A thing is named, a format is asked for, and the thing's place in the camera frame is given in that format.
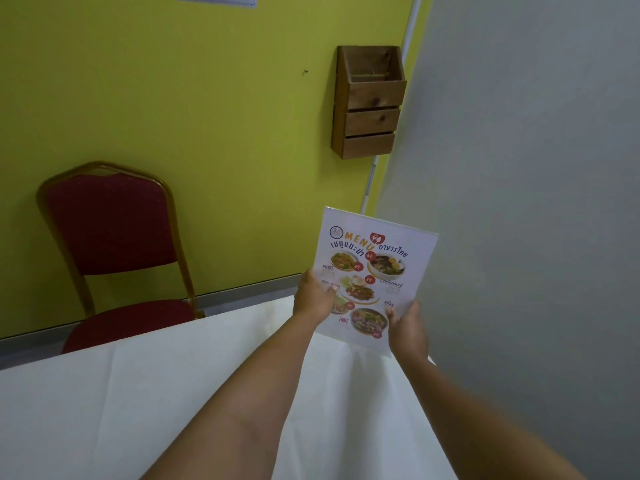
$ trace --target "red chair seat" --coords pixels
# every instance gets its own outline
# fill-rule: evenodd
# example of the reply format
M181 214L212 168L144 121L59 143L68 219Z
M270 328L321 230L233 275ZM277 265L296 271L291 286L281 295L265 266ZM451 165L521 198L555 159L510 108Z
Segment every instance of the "red chair seat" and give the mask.
M115 308L80 323L69 335L62 353L95 347L194 319L191 306L180 299L147 301Z

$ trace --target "menu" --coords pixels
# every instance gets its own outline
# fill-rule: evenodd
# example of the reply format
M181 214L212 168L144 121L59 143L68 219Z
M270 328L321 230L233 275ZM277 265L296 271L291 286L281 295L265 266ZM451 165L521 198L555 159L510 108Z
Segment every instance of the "menu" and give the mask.
M438 235L324 208L314 271L335 286L319 333L390 355L387 311L400 317L420 286Z

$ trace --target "chair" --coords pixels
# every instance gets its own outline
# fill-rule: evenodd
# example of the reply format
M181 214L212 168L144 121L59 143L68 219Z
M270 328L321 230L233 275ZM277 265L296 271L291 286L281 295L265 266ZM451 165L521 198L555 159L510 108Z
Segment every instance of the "chair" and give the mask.
M86 315L62 353L204 316L196 309L173 196L158 177L114 163L91 162L48 179L38 189L37 200ZM95 313L85 276L176 261L188 302L165 299Z

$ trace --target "gray baseboard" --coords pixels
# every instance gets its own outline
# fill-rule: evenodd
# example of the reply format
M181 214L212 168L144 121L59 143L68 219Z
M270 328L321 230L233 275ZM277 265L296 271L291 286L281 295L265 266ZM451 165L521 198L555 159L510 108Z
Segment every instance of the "gray baseboard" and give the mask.
M299 274L196 297L206 316L258 305L296 292ZM46 328L0 339L0 370L59 355L69 334L80 322Z

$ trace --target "person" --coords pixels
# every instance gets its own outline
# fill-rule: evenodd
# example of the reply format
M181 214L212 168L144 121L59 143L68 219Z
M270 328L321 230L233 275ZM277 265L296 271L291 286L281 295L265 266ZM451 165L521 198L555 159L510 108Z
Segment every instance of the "person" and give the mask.
M325 291L307 271L291 318L222 384L143 480L270 479L305 353L334 297L334 289ZM540 439L455 387L428 361L429 339L417 302L400 319L393 310L387 314L391 351L460 480L584 478Z

